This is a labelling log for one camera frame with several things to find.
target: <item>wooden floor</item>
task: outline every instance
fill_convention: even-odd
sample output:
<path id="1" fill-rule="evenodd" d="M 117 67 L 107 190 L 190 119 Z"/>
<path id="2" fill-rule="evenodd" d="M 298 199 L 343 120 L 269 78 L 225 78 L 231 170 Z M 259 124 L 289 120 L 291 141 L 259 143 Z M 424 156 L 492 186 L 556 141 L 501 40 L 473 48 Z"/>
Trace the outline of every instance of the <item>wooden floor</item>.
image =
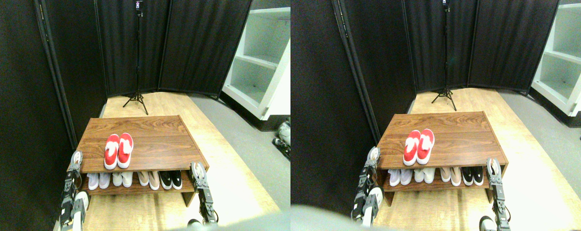
<path id="1" fill-rule="evenodd" d="M 156 92 L 143 95 L 150 116 L 180 115 L 209 163 L 207 178 L 219 224 L 279 211 L 235 150 L 211 121 L 185 94 Z M 142 106 L 127 97 L 108 99 L 104 117 L 146 116 Z M 180 193 L 92 196 L 86 230 L 161 230 L 185 227 L 191 218 L 201 220 L 198 198 L 186 207 Z"/>
<path id="2" fill-rule="evenodd" d="M 513 230 L 581 230 L 581 200 L 504 99 L 495 90 L 453 93 L 458 112 L 486 113 L 508 158 L 503 183 Z M 449 100 L 431 104 L 436 95 L 417 95 L 412 113 L 454 112 Z M 398 192 L 391 207 L 381 205 L 374 224 L 416 231 L 476 231 L 484 215 L 493 218 L 484 189 Z"/>

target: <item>gray carpet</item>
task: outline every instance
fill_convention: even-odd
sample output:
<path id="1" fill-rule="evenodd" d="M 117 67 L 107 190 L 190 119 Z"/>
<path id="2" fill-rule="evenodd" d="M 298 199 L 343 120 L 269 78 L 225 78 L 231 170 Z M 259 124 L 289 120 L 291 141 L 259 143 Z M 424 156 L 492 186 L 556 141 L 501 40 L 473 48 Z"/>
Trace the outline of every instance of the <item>gray carpet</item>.
<path id="1" fill-rule="evenodd" d="M 533 99 L 510 90 L 498 90 L 498 92 L 543 146 L 572 189 L 581 198 L 581 141 L 579 140 L 581 128 L 568 128 Z"/>
<path id="2" fill-rule="evenodd" d="M 291 163 L 271 144 L 274 132 L 261 132 L 226 105 L 199 94 L 190 99 L 233 146 L 280 209 L 291 205 Z"/>

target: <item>floor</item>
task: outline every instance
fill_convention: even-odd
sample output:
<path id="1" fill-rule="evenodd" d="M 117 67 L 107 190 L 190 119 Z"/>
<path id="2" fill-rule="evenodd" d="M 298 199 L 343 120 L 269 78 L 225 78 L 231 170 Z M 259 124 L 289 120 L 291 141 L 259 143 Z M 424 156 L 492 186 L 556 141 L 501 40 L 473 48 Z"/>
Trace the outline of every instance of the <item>floor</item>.
<path id="1" fill-rule="evenodd" d="M 189 96 L 155 92 L 143 95 L 149 116 L 180 115 L 209 163 L 207 178 L 220 225 L 228 225 L 279 211 L 235 149 Z M 109 98 L 103 117 L 146 116 L 137 102 L 122 106 L 127 97 Z M 201 220 L 198 200 L 186 207 L 179 193 L 92 196 L 85 230 L 181 229 L 191 218 Z"/>
<path id="2" fill-rule="evenodd" d="M 498 90 L 581 199 L 581 128 L 568 128 L 545 108 L 511 90 Z"/>
<path id="3" fill-rule="evenodd" d="M 275 132 L 261 132 L 231 108 L 199 94 L 190 99 L 233 146 L 280 209 L 291 205 L 291 162 L 271 143 Z"/>
<path id="4" fill-rule="evenodd" d="M 532 133 L 495 90 L 453 90 L 458 112 L 484 111 L 509 161 L 503 176 L 510 225 L 520 231 L 581 230 L 581 200 Z M 434 92 L 417 95 L 413 114 L 454 112 Z M 493 218 L 484 189 L 398 192 L 383 203 L 376 225 L 401 230 L 478 229 L 482 216 Z"/>

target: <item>white bookshelf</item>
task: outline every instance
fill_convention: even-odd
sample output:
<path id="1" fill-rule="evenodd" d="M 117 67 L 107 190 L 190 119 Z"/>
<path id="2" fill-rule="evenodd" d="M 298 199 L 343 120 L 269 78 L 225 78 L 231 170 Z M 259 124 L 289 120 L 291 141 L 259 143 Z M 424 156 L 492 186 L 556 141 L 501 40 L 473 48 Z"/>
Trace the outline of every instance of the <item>white bookshelf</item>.
<path id="1" fill-rule="evenodd" d="M 558 7 L 532 88 L 568 116 L 581 110 L 581 3 Z"/>
<path id="2" fill-rule="evenodd" d="M 261 120 L 291 114 L 290 13 L 290 7 L 250 11 L 222 87 Z"/>

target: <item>shoe rack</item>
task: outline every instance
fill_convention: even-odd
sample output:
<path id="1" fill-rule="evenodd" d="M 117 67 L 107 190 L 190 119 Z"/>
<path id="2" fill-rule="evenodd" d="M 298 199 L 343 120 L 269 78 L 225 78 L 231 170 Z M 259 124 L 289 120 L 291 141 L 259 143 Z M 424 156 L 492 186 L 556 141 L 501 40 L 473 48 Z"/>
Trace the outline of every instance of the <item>shoe rack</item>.
<path id="1" fill-rule="evenodd" d="M 403 163 L 405 139 L 412 130 L 429 128 L 434 132 L 435 143 L 426 165 Z M 482 185 L 466 186 L 462 180 L 459 186 L 451 181 L 443 182 L 439 167 L 478 167 L 486 166 L 488 158 L 497 158 L 506 172 L 508 160 L 500 147 L 495 133 L 484 112 L 456 112 L 447 114 L 396 114 L 385 130 L 380 142 L 380 161 L 378 165 L 378 185 L 382 185 L 385 201 L 391 206 L 396 192 L 442 191 L 451 189 L 485 189 L 489 202 L 493 196 L 489 191 L 488 178 L 484 171 Z M 417 183 L 412 176 L 411 183 L 392 187 L 389 184 L 389 169 L 416 169 L 435 167 L 436 174 L 432 183 Z"/>
<path id="2" fill-rule="evenodd" d="M 107 170 L 104 165 L 104 146 L 111 134 L 128 132 L 133 139 L 134 149 L 128 168 L 115 167 Z M 190 163 L 200 161 L 209 169 L 198 145 L 179 116 L 116 117 L 92 118 L 86 127 L 77 150 L 83 152 L 80 191 L 90 195 L 100 194 L 143 194 L 143 193 L 181 193 L 186 207 L 194 197 L 194 186 L 189 179 Z M 181 170 L 181 189 L 162 185 L 154 191 L 149 185 L 141 186 L 139 171 Z M 113 185 L 113 176 L 106 189 L 88 189 L 88 173 L 134 172 L 132 185 L 128 188 Z"/>

